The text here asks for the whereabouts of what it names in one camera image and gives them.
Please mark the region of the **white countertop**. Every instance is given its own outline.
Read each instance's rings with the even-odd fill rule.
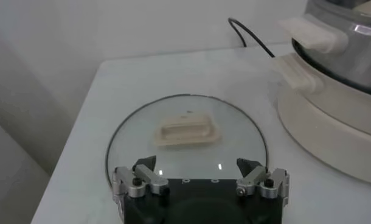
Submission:
[[[292,51],[289,45],[271,49],[276,55]],[[323,164],[282,127],[275,109],[281,78],[268,62],[259,47],[104,62],[32,224],[120,223],[105,176],[111,135],[136,108],[177,93],[219,97],[258,123],[269,146],[271,167],[291,175],[284,223],[371,224],[371,184]]]

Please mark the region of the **black cable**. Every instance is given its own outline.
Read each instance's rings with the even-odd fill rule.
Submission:
[[[241,27],[243,30],[245,30],[245,32],[247,32],[251,37],[253,37],[253,39],[264,49],[264,51],[269,56],[271,56],[271,58],[275,57],[275,55],[265,46],[265,44],[256,36],[256,34],[254,34],[251,30],[249,30],[244,24],[240,23],[238,20],[233,19],[233,18],[229,18],[227,19],[227,21],[229,22],[230,26],[234,29],[234,31],[238,34],[238,36],[241,38],[241,41],[244,47],[247,46],[246,42],[234,24]]]

